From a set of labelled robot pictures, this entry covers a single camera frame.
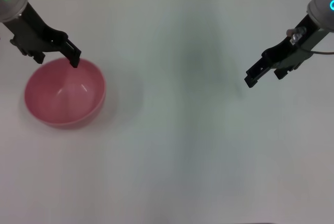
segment bowl rim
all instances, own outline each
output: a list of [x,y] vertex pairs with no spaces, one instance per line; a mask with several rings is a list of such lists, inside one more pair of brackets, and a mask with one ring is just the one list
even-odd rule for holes
[[105,96],[106,96],[106,80],[105,80],[105,76],[103,75],[101,69],[96,65],[94,64],[93,62],[89,61],[89,60],[86,60],[84,58],[80,58],[80,61],[84,61],[84,62],[88,62],[90,65],[92,65],[93,67],[95,67],[99,73],[101,74],[102,76],[102,80],[103,80],[103,94],[101,96],[101,99],[99,100],[99,102],[97,103],[97,105],[88,113],[86,114],[85,116],[81,117],[80,119],[77,119],[75,121],[69,121],[69,122],[66,122],[66,123],[52,123],[52,122],[48,122],[48,121],[45,121],[45,120],[42,120],[40,119],[39,117],[37,117],[34,113],[32,113],[32,111],[30,110],[30,108],[28,107],[28,104],[27,104],[27,86],[30,82],[30,80],[33,78],[33,76],[36,74],[36,72],[38,70],[40,70],[41,68],[53,63],[53,62],[57,62],[57,61],[60,61],[60,60],[67,60],[67,58],[65,57],[60,57],[60,58],[57,58],[55,60],[52,60],[52,61],[49,61],[47,63],[45,63],[44,65],[41,65],[39,68],[37,68],[37,70],[35,70],[32,75],[30,76],[30,78],[28,79],[28,82],[26,83],[26,86],[25,86],[25,105],[26,105],[26,108],[28,109],[28,111],[30,112],[30,114],[32,116],[34,116],[37,120],[39,120],[40,122],[43,122],[44,124],[47,124],[47,125],[52,125],[52,126],[56,126],[56,127],[62,127],[62,126],[69,126],[69,125],[74,125],[74,124],[77,124],[81,121],[84,121],[86,120],[89,116],[93,115],[94,113],[96,113],[97,110],[100,109],[100,107],[102,106],[102,104],[104,103],[104,99],[105,99]]

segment wire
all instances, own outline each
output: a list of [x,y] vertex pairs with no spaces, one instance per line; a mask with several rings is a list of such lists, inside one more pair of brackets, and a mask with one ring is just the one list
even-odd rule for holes
[[317,52],[317,51],[310,51],[310,50],[306,50],[303,49],[299,44],[295,43],[295,46],[297,46],[297,48],[299,50],[302,50],[303,52],[306,53],[312,53],[312,54],[321,54],[321,55],[334,55],[334,52]]

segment pink bowl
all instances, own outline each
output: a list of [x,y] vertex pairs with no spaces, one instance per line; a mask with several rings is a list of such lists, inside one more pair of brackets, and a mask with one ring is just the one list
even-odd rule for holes
[[25,102],[30,113],[43,123],[59,128],[81,127],[100,112],[106,82],[89,61],[73,68],[66,58],[42,65],[29,79]]

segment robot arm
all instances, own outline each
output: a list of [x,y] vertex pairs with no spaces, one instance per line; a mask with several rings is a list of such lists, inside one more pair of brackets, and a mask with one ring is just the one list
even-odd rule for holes
[[0,22],[14,34],[10,42],[37,63],[43,63],[43,52],[61,52],[72,67],[78,66],[81,51],[66,33],[46,25],[28,0],[0,0]]
[[282,79],[313,54],[334,54],[311,51],[330,32],[334,32],[334,0],[312,0],[302,21],[287,31],[281,43],[266,49],[246,72],[247,85],[253,87],[270,69],[275,69],[277,78]]

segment white tabletop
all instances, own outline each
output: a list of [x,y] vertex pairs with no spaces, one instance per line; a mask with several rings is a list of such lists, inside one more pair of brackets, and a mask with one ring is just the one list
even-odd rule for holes
[[333,223],[334,57],[244,82],[309,1],[30,0],[108,96],[86,128],[39,123],[38,64],[0,26],[1,224]]

